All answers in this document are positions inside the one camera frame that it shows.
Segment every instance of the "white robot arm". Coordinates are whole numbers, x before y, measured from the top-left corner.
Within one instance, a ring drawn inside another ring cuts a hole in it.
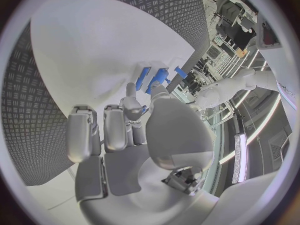
[[[203,86],[197,93],[195,103],[202,110],[213,108],[230,100],[240,90],[254,90],[256,87],[277,91],[277,82],[272,71],[244,68],[232,78],[224,78]]]

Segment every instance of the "diamond plate wall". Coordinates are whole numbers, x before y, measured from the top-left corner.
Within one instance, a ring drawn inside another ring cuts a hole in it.
[[[191,70],[208,48],[202,0],[119,1],[159,19],[195,48],[184,71]],[[175,77],[170,85],[181,79]],[[66,122],[36,66],[28,25],[12,51],[2,90],[6,144],[27,186],[44,184],[72,165],[65,149]]]

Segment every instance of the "blue block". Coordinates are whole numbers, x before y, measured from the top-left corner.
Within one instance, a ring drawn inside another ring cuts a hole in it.
[[[151,94],[151,85],[153,82],[158,81],[160,84],[162,84],[168,75],[169,72],[167,68],[160,68],[157,71],[156,75],[152,78],[151,82],[149,83],[146,93]]]
[[[136,90],[140,90],[142,85],[143,85],[143,80],[144,78],[147,76],[147,74],[149,73],[151,67],[144,67],[139,78],[137,79],[136,83],[135,83],[135,87],[136,87]]]
[[[180,77],[182,77],[183,79],[185,79],[188,75],[182,71],[179,67],[175,68],[175,71],[180,75]]]

